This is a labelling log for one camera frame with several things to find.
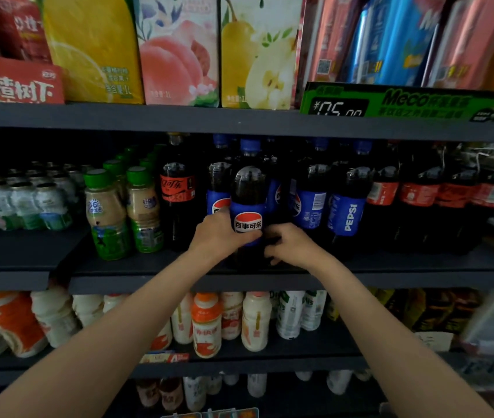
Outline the person's right hand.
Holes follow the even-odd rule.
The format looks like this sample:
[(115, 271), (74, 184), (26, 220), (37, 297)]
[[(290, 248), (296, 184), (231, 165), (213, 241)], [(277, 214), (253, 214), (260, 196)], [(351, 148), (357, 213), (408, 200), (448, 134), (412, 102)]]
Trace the person's right hand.
[(330, 254), (317, 245), (301, 228), (293, 224), (292, 266), (312, 272), (331, 258)]

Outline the person's left hand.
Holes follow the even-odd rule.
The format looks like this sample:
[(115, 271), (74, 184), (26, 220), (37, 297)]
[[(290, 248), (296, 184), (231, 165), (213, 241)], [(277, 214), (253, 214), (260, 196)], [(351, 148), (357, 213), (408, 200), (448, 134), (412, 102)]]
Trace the person's left hand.
[(188, 253), (216, 265), (238, 250), (232, 249), (232, 231), (228, 208), (208, 215), (197, 225)]

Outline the blue label cola bottle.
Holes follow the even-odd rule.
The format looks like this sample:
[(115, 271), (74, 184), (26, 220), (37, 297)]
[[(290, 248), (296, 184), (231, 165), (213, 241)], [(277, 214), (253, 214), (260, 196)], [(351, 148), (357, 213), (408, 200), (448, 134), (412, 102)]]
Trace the blue label cola bottle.
[(266, 217), (268, 224), (288, 222), (288, 196), (291, 182), (291, 153), (275, 138), (267, 138), (264, 148), (264, 163), (268, 177)]
[(206, 191), (206, 212), (212, 215), (231, 202), (231, 168), (234, 158), (230, 140), (225, 134), (213, 134), (214, 147), (209, 152), (206, 166), (208, 186)]
[(291, 192), (292, 223), (301, 228), (317, 244), (325, 211), (332, 161), (328, 138), (311, 138), (306, 150), (296, 159)]
[(355, 251), (358, 227), (375, 175), (372, 146), (371, 140), (355, 140), (347, 163), (333, 175), (327, 236), (330, 253), (341, 261)]
[[(231, 171), (231, 227), (239, 235), (262, 232), (266, 221), (267, 172), (262, 143), (257, 138), (240, 139), (240, 158)], [(264, 260), (263, 236), (239, 247), (232, 255), (241, 271), (253, 271)]]

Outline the person's left forearm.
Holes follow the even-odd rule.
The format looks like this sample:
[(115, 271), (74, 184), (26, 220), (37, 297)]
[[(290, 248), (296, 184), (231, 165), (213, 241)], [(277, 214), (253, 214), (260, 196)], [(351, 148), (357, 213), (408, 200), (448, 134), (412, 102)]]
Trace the person's left forearm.
[(101, 418), (193, 284), (229, 256), (197, 246), (0, 393), (0, 418)]

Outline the person's right forearm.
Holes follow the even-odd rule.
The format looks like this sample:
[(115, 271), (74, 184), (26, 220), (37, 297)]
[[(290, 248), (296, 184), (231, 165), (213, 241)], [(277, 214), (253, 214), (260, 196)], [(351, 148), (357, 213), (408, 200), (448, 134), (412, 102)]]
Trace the person's right forearm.
[(494, 409), (336, 258), (304, 266), (326, 288), (398, 418), (494, 418)]

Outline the white bottle green print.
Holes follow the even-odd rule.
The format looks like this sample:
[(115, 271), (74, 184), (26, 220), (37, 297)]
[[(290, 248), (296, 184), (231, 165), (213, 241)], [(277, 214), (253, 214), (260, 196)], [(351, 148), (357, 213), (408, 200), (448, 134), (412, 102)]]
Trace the white bottle green print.
[(285, 340), (299, 336), (304, 306), (304, 290), (285, 290), (279, 295), (277, 310), (277, 333)]
[(303, 297), (303, 310), (300, 326), (305, 331), (317, 330), (326, 306), (327, 291), (306, 291)]

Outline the white milk drink bottle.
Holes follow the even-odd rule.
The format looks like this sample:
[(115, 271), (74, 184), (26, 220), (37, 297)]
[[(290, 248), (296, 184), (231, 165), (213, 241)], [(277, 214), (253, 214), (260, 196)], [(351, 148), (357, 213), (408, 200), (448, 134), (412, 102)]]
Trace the white milk drink bottle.
[(188, 292), (171, 316), (172, 333), (176, 343), (186, 345), (193, 342), (191, 308), (193, 295)]
[(271, 296), (268, 291), (246, 292), (243, 300), (241, 339), (248, 351), (266, 348), (271, 321)]
[(224, 340), (234, 340), (241, 335), (243, 300), (244, 293), (242, 291), (220, 293), (222, 338)]

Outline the red label cola bottle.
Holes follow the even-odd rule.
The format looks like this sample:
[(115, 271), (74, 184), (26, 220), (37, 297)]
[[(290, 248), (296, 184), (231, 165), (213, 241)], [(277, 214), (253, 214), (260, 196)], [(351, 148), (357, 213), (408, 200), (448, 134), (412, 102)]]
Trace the red label cola bottle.
[(391, 237), (395, 224), (395, 201), (399, 187), (399, 152), (397, 142), (376, 143), (371, 152), (375, 174), (361, 220), (365, 251), (380, 249)]
[(469, 204), (469, 251), (479, 245), (489, 218), (494, 216), (494, 155), (478, 153), (478, 182)]
[(396, 242), (403, 251), (421, 248), (428, 231), (428, 219), (438, 194), (444, 155), (436, 143), (408, 141), (401, 145), (400, 189)]
[(435, 198), (434, 225), (430, 234), (436, 252), (450, 252), (455, 247), (464, 222), (464, 210), (478, 182), (478, 166), (469, 162), (460, 147), (446, 152), (443, 181)]
[(168, 146), (159, 167), (162, 227), (168, 248), (185, 251), (199, 223), (196, 164), (188, 134), (168, 133)]

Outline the orange cap milk drink bottle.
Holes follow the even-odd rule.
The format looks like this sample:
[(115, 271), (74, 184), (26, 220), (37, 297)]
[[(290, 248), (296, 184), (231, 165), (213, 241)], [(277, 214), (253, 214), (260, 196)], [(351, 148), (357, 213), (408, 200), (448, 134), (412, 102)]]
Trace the orange cap milk drink bottle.
[(194, 350), (202, 359), (216, 356), (222, 345), (222, 312), (216, 293), (196, 293), (191, 307)]

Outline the dark shelf board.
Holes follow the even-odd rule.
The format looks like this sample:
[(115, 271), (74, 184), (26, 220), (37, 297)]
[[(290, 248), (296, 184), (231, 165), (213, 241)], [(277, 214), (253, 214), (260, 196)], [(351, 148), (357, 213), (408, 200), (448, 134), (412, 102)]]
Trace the dark shelf board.
[(0, 103), (0, 127), (494, 143), (494, 122), (134, 104)]
[[(85, 227), (56, 231), (0, 231), (0, 291), (33, 291), (51, 282), (70, 294), (131, 293), (169, 265), (178, 253), (133, 251), (105, 261)], [(480, 245), (467, 255), (374, 252), (354, 256), (346, 266), (369, 287), (382, 289), (494, 289), (494, 248)], [(201, 278), (193, 291), (319, 290), (301, 269), (281, 264), (243, 273), (227, 262)]]
[[(269, 333), (266, 348), (259, 352), (248, 351), (241, 339), (225, 340), (214, 358), (201, 359), (192, 344), (173, 343), (171, 349), (178, 355), (189, 355), (186, 361), (170, 363), (141, 363), (133, 370), (130, 379), (160, 377), (209, 376), (218, 373), (279, 373), (294, 371), (329, 371), (335, 368), (365, 368), (353, 338), (344, 325), (323, 321), (316, 331), (303, 331), (293, 340), (278, 336), (274, 328)], [(48, 347), (30, 358), (17, 358), (10, 353), (0, 356), (0, 386), (7, 386), (24, 371), (49, 354)]]

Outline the row of green-capped milk tea bottles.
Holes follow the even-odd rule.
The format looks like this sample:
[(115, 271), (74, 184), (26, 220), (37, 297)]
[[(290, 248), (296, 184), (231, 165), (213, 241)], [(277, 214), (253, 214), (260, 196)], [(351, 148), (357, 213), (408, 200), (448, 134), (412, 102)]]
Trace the row of green-capped milk tea bottles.
[(151, 161), (129, 155), (84, 174), (85, 213), (98, 256), (106, 261), (156, 253), (165, 245)]

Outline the shelf price tags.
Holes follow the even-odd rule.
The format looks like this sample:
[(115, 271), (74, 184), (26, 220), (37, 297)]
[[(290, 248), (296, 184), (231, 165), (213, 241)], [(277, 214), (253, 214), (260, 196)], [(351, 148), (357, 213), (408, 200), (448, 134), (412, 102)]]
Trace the shelf price tags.
[(190, 360), (189, 353), (181, 353), (173, 350), (150, 351), (142, 356), (139, 364), (169, 364), (188, 362)]

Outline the row of small drink bottles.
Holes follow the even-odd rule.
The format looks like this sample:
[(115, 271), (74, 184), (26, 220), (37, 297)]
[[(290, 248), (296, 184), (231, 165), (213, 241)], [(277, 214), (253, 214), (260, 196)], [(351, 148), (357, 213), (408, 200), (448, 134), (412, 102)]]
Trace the row of small drink bottles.
[(369, 418), (385, 400), (376, 380), (361, 381), (350, 371), (341, 394), (332, 391), (328, 372), (313, 372), (301, 380), (295, 372), (219, 374), (216, 377), (172, 377), (127, 384), (120, 402), (129, 416), (160, 418), (174, 412), (257, 408), (259, 418)]

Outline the row of dark snack packets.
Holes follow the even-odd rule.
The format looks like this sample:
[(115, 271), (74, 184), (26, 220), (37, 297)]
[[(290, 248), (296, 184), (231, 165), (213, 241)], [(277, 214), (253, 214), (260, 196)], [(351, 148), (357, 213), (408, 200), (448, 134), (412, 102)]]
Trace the row of dark snack packets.
[(461, 334), (484, 301), (474, 288), (378, 289), (377, 300), (413, 332), (442, 331)]

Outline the white paper tag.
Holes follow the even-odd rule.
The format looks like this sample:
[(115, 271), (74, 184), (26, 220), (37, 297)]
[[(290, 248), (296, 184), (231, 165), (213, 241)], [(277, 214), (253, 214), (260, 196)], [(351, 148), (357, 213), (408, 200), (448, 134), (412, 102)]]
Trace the white paper tag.
[(450, 351), (454, 339), (453, 333), (445, 331), (417, 331), (414, 335), (435, 352)]

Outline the pear juice carton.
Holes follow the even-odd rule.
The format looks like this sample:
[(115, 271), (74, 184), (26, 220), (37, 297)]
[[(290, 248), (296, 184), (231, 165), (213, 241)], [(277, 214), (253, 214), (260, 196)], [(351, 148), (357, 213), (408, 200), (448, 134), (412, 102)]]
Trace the pear juice carton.
[(220, 0), (223, 108), (291, 108), (304, 2)]

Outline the green price sign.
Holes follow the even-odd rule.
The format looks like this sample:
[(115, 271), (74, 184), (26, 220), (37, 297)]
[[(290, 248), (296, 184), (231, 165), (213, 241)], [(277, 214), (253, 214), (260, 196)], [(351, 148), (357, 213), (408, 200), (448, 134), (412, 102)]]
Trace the green price sign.
[(487, 123), (494, 122), (494, 91), (309, 82), (300, 113)]

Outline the peach juice carton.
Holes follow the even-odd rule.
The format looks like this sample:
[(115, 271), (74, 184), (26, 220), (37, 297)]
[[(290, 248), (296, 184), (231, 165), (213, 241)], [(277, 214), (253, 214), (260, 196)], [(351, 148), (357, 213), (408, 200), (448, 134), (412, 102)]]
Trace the peach juice carton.
[(145, 103), (218, 107), (217, 0), (133, 0)]

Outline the pink drink carton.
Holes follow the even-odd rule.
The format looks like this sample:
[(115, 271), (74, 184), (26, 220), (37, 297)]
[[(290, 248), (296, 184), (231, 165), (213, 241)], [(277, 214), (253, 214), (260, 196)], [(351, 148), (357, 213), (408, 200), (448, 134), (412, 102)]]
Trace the pink drink carton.
[(307, 0), (297, 97), (308, 82), (335, 82), (347, 58), (365, 0)]
[(494, 91), (494, 0), (448, 0), (423, 86)]

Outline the group of small white yogurt bottles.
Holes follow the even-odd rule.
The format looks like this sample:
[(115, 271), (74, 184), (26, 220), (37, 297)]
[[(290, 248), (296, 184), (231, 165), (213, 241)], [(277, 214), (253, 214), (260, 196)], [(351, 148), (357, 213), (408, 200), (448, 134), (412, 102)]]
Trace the group of small white yogurt bottles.
[(90, 169), (32, 161), (26, 170), (0, 170), (0, 231), (65, 231), (80, 224)]

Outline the blue drink carton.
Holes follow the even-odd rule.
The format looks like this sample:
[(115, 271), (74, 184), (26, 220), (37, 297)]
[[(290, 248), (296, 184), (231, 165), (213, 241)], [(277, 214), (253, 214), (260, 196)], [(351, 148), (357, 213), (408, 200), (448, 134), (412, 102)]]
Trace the blue drink carton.
[(368, 0), (356, 27), (346, 83), (413, 86), (446, 0)]

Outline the orange wrapped bottle pack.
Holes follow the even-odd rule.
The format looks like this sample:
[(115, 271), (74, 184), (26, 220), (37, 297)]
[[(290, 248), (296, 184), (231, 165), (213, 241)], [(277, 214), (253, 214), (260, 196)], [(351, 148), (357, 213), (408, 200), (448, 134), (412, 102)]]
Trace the orange wrapped bottle pack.
[(0, 335), (18, 358), (33, 357), (48, 346), (28, 293), (0, 291)]

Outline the yellow lemon juice carton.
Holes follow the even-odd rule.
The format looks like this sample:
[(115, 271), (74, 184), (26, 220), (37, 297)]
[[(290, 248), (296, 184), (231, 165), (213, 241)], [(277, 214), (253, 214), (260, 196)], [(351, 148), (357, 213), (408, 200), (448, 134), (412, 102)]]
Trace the yellow lemon juice carton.
[(36, 0), (69, 102), (144, 104), (133, 0)]

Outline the red shelf sign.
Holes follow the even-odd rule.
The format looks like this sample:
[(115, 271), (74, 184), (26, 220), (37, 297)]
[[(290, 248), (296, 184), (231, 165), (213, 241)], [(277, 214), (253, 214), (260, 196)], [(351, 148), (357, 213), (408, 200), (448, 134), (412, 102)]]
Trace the red shelf sign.
[(65, 104), (62, 69), (0, 57), (0, 102)]

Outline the red juice carton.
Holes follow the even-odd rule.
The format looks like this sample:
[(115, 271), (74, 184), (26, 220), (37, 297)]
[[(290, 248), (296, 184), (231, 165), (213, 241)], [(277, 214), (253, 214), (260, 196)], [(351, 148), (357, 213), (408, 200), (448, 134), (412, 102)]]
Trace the red juice carton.
[(37, 0), (0, 0), (0, 57), (52, 63)]

